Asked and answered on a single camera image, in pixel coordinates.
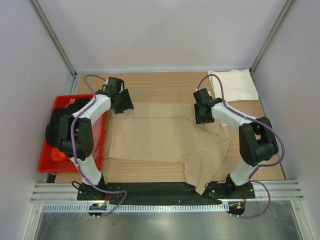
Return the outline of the beige t shirt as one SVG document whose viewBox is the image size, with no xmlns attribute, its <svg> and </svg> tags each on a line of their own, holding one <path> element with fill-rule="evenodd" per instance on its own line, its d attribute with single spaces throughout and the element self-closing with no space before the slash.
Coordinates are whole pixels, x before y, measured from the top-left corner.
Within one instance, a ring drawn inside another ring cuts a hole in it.
<svg viewBox="0 0 320 240">
<path fill-rule="evenodd" d="M 103 156 L 120 160 L 181 162 L 184 179 L 203 194 L 227 154 L 231 136 L 219 120 L 197 124 L 193 104 L 135 103 L 112 113 Z"/>
</svg>

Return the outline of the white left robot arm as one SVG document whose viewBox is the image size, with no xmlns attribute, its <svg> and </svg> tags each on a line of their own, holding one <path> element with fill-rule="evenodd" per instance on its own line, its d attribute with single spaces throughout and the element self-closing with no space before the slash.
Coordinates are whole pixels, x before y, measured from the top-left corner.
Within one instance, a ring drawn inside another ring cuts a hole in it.
<svg viewBox="0 0 320 240">
<path fill-rule="evenodd" d="M 101 77 L 105 84 L 100 90 L 94 91 L 87 77 L 99 76 L 89 74 L 83 79 L 93 94 L 92 99 L 76 112 L 60 117 L 57 148 L 73 162 L 81 175 L 81 185 L 88 190 L 89 195 L 95 200 L 101 200 L 109 191 L 93 158 L 93 125 L 110 109 L 115 114 L 122 114 L 126 110 L 133 110 L 134 106 L 122 79 Z"/>
</svg>

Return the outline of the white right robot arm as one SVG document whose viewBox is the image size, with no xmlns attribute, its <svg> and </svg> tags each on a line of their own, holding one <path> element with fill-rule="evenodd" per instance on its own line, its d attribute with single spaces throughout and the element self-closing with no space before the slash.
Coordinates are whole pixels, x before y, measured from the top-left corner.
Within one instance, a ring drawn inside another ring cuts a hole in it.
<svg viewBox="0 0 320 240">
<path fill-rule="evenodd" d="M 267 117 L 240 112 L 222 98 L 213 99 L 206 88 L 195 91 L 193 97 L 197 124 L 221 121 L 238 132 L 241 161 L 227 175 L 225 192 L 231 198 L 241 198 L 258 167 L 279 152 L 271 122 Z"/>
</svg>

